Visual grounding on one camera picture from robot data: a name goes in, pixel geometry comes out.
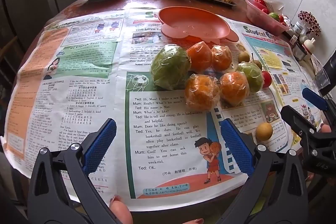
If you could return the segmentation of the left hand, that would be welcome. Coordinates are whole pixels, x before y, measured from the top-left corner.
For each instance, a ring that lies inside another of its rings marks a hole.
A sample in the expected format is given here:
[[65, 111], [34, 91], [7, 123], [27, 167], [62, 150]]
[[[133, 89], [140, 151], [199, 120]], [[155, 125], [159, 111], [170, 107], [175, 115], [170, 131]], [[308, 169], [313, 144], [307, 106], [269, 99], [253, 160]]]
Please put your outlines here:
[[121, 223], [134, 223], [128, 207], [123, 203], [122, 199], [118, 195], [114, 195], [110, 200], [109, 208], [112, 213], [121, 221]]

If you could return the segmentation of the right hand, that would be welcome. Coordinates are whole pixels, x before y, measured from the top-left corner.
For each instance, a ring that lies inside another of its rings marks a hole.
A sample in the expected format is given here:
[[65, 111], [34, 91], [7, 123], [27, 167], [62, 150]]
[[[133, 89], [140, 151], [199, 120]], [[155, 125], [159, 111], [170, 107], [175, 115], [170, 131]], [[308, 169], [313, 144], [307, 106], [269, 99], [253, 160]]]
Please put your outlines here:
[[[330, 126], [328, 124], [322, 123], [321, 127], [319, 129], [319, 132], [321, 132], [321, 133], [330, 133], [331, 132], [331, 128], [330, 128]], [[308, 172], [307, 173], [306, 181], [311, 181], [311, 180], [313, 180], [313, 178], [314, 178], [314, 173]]]

